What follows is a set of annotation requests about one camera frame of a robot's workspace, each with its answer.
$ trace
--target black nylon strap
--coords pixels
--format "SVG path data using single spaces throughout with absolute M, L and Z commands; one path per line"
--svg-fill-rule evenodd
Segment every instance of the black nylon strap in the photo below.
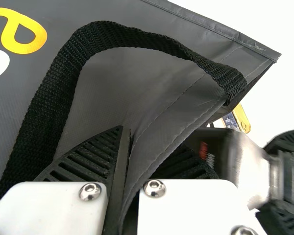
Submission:
M 0 181 L 0 199 L 13 185 L 34 180 L 52 162 L 80 71 L 93 55 L 115 47 L 154 49 L 193 61 L 224 89 L 228 102 L 246 86 L 235 68 L 210 61 L 170 37 L 107 21 L 85 25 L 60 49 L 32 99 Z

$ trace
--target stitched seam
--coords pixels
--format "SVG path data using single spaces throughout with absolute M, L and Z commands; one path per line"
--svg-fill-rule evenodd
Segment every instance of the stitched seam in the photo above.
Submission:
M 264 62 L 262 62 L 257 68 L 255 68 L 252 72 L 250 72 L 248 75 L 246 75 L 245 78 L 247 78 L 248 76 L 250 76 L 252 73 L 254 73 L 257 69 L 259 69 L 259 67 L 261 67 L 264 63 L 266 63 L 268 61 L 268 59 Z
M 236 49 L 234 49 L 233 51 L 231 51 L 227 56 L 225 56 L 219 63 L 221 63 L 223 60 L 225 60 L 227 57 L 229 57 L 233 52 L 235 52 L 237 49 L 242 48 L 242 47 L 238 47 Z M 196 80 L 190 87 L 188 87 L 169 107 L 171 107 L 175 102 L 177 102 L 178 99 L 180 99 L 180 97 L 189 89 L 191 88 L 198 80 Z M 135 143 L 132 146 L 132 151 L 134 150 L 134 147 L 137 144 L 138 139 L 140 138 L 140 136 L 142 136 L 142 134 L 156 121 L 156 119 L 158 117 L 160 117 L 160 115 L 162 115 L 168 108 L 166 108 L 165 110 L 163 110 L 143 131 L 142 133 L 136 138 Z
M 132 151 L 134 150 L 134 147 L 136 146 L 136 144 L 137 144 L 137 141 L 138 141 L 138 139 L 140 138 L 140 136 L 142 136 L 143 135 L 143 133 L 158 119 L 158 117 L 160 117 L 168 108 L 170 108 L 175 102 L 177 102 L 180 98 L 181 98 L 181 96 L 188 90 L 188 89 L 190 89 L 197 81 L 199 81 L 201 78 L 203 78 L 204 76 L 206 75 L 206 73 L 202 76 L 202 77 L 200 77 L 199 79 L 197 79 L 193 84 L 191 84 L 185 91 L 183 91 L 183 93 L 182 94 L 180 94 L 179 96 L 178 96 L 178 98 L 172 103 L 172 104 L 170 104 L 165 110 L 163 110 L 143 131 L 142 131 L 142 133 L 137 137 L 137 139 L 136 139 L 136 141 L 135 141 L 135 143 L 133 144 L 133 147 L 132 147 Z
M 169 147 L 171 147 L 171 145 L 175 142 L 175 140 L 184 132 L 184 131 L 186 131 L 191 125 L 193 125 L 196 121 L 198 121 L 204 114 L 206 114 L 208 111 L 210 111 L 211 109 L 213 109 L 214 108 L 214 106 L 219 102 L 221 100 L 221 98 L 220 99 L 218 99 L 216 102 L 214 102 L 213 103 L 213 105 L 210 107 L 210 108 L 208 108 L 205 112 L 203 112 L 195 121 L 193 121 L 191 124 L 189 124 L 183 131 L 181 131 L 178 135 L 177 135 L 177 137 L 167 146 L 167 148 L 164 150 L 164 151 L 162 151 L 156 158 L 155 158 L 155 160 L 147 167 L 147 169 L 149 169 L 155 162 L 156 162 L 156 160 L 163 154 L 163 153 L 165 153 L 166 152 L 166 150 L 169 148 Z M 130 188 L 130 190 L 129 190 L 129 194 L 128 194 L 128 196 L 126 197 L 126 200 L 125 200 L 125 204 L 124 204 L 124 206 L 122 207 L 122 211 L 124 210 L 124 208 L 125 208 L 125 206 L 126 206 L 126 204 L 127 204 L 127 201 L 128 201 L 128 198 L 129 198 L 129 196 L 130 196 L 130 194 L 131 194 L 131 192 L 132 192 L 132 190 L 133 190 L 133 188 L 135 187 L 135 185 L 137 184 L 137 182 L 144 176 L 144 174 L 146 174 L 146 171 L 145 172 L 143 172 L 140 176 L 139 176 L 139 178 L 138 178 L 138 180 L 136 180 L 135 181 L 135 183 L 133 184 L 133 186 Z
M 182 18 L 182 19 L 184 19 L 184 20 L 187 20 L 187 21 L 189 21 L 189 22 L 192 22 L 192 23 L 194 23 L 194 24 L 196 24 L 196 25 L 199 25 L 199 26 L 201 26 L 201 27 L 203 27 L 203 28 L 209 29 L 209 30 L 213 31 L 214 33 L 217 33 L 217 34 L 219 34 L 219 35 L 221 35 L 221 36 L 223 36 L 223 37 L 225 37 L 225 38 L 227 38 L 227 39 L 230 39 L 230 40 L 232 40 L 232 41 L 234 41 L 234 42 L 236 42 L 236 43 L 242 45 L 243 47 L 245 47 L 245 48 L 247 48 L 247 49 L 250 49 L 250 50 L 252 50 L 252 51 L 254 51 L 254 52 L 256 52 L 256 53 L 258 53 L 258 54 L 260 54 L 260 55 L 262 55 L 262 56 L 264 56 L 264 57 L 266 57 L 266 58 L 268 58 L 268 59 L 270 59 L 270 60 L 272 60 L 272 61 L 275 62 L 275 63 L 277 62 L 277 60 L 273 59 L 273 58 L 270 57 L 269 55 L 266 55 L 266 54 L 262 53 L 261 51 L 258 51 L 258 50 L 254 49 L 254 48 L 252 48 L 252 47 L 248 47 L 248 44 L 246 44 L 246 43 L 244 43 L 244 42 L 241 42 L 241 41 L 237 40 L 237 39 L 234 38 L 234 37 L 231 37 L 231 36 L 229 36 L 229 35 L 226 35 L 226 34 L 224 34 L 224 33 L 221 33 L 221 32 L 219 32 L 219 31 L 217 31 L 217 30 L 215 30 L 215 29 L 213 29 L 213 28 L 211 28 L 211 27 L 209 27 L 209 26 L 207 26 L 207 25 L 204 25 L 204 24 L 201 24 L 201 23 L 199 23 L 199 22 L 193 21 L 193 20 L 191 20 L 191 19 L 189 19 L 189 18 L 187 18 L 187 17 L 185 17 L 185 16 L 181 16 L 181 15 L 175 13 L 175 12 L 172 12 L 172 11 L 170 11 L 170 10 L 168 10 L 168 9 L 162 7 L 162 6 L 159 6 L 159 5 L 157 5 L 157 4 L 153 3 L 153 2 L 150 2 L 150 1 L 148 1 L 148 0 L 141 0 L 141 1 L 143 1 L 143 2 L 145 2 L 145 3 L 148 3 L 148 4 L 150 4 L 150 5 L 153 5 L 153 6 L 159 8 L 159 9 L 162 9 L 162 10 L 164 10 L 164 11 L 166 11 L 166 12 L 169 12 L 169 13 L 171 13 L 171 14 L 173 14 L 173 15 L 175 15 L 175 16 L 178 16 L 178 17 L 180 17 L 180 18 Z
M 223 60 L 225 60 L 230 54 L 232 54 L 233 52 L 235 52 L 237 49 L 240 49 L 242 47 L 238 47 L 238 48 L 235 48 L 233 51 L 231 51 L 227 56 L 225 56 L 219 63 L 221 63 Z
M 252 73 L 254 73 L 254 72 L 255 72 L 260 66 L 258 66 L 253 72 L 251 72 L 251 73 L 250 73 L 249 75 L 247 75 L 247 76 L 250 76 Z M 242 96 L 244 96 L 244 95 L 246 95 L 246 94 L 245 94 L 244 92 L 241 92 L 241 94 L 237 96 L 237 99 L 241 99 Z

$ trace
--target yellow printed logo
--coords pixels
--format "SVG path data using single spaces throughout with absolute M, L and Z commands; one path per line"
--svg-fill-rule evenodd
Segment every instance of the yellow printed logo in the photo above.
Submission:
M 39 50 L 45 44 L 47 32 L 33 19 L 3 7 L 0 7 L 0 16 L 4 16 L 8 19 L 1 34 L 1 43 L 7 50 L 16 54 L 30 54 Z M 35 34 L 35 39 L 32 42 L 23 44 L 15 41 L 15 33 L 19 24 L 28 28 Z M 9 55 L 0 50 L 0 75 L 8 68 L 9 63 Z
M 0 7 L 0 16 L 7 17 L 8 19 L 1 34 L 1 43 L 7 50 L 17 54 L 30 54 L 39 50 L 45 44 L 47 32 L 33 19 L 3 7 Z M 32 42 L 22 44 L 15 41 L 14 36 L 19 24 L 28 28 L 35 34 L 35 39 Z

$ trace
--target waterproof fabric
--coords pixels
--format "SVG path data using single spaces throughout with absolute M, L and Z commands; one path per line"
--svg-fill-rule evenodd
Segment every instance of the waterproof fabric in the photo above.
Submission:
M 43 46 L 29 54 L 10 52 L 0 41 L 0 50 L 10 60 L 0 75 L 0 178 L 28 105 L 51 62 L 72 33 L 89 22 L 115 21 L 170 36 L 208 59 L 238 69 L 250 86 L 280 56 L 231 28 L 165 0 L 86 0 L 83 4 L 0 0 L 0 7 L 34 19 L 48 35 Z M 5 24 L 0 17 L 0 37 Z M 19 27 L 15 39 L 28 43 L 33 34 Z M 130 128 L 133 147 L 122 221 L 134 195 L 158 165 L 193 130 L 230 111 L 244 94 L 224 107 L 223 89 L 190 61 L 141 48 L 101 52 L 81 71 L 55 158 L 111 127 Z

